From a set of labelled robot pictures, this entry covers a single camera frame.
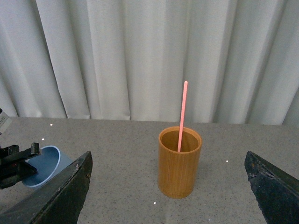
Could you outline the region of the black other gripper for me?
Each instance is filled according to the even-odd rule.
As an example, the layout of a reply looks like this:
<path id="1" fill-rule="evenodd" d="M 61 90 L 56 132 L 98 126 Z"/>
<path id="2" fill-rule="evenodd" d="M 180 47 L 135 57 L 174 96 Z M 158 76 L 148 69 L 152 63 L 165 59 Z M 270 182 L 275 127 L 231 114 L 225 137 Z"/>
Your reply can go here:
<path id="1" fill-rule="evenodd" d="M 37 173 L 26 160 L 41 154 L 39 143 L 20 151 L 18 145 L 0 149 L 0 189 Z M 90 151 L 0 216 L 2 224 L 75 224 L 89 190 L 93 159 Z"/>

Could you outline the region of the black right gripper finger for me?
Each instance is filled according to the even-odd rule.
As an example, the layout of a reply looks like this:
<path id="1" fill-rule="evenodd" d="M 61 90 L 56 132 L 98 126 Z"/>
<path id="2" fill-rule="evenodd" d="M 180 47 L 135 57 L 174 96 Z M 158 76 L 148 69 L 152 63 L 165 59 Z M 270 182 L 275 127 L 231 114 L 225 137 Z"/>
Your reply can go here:
<path id="1" fill-rule="evenodd" d="M 248 151 L 244 167 L 259 209 L 268 224 L 299 222 L 299 181 Z"/>

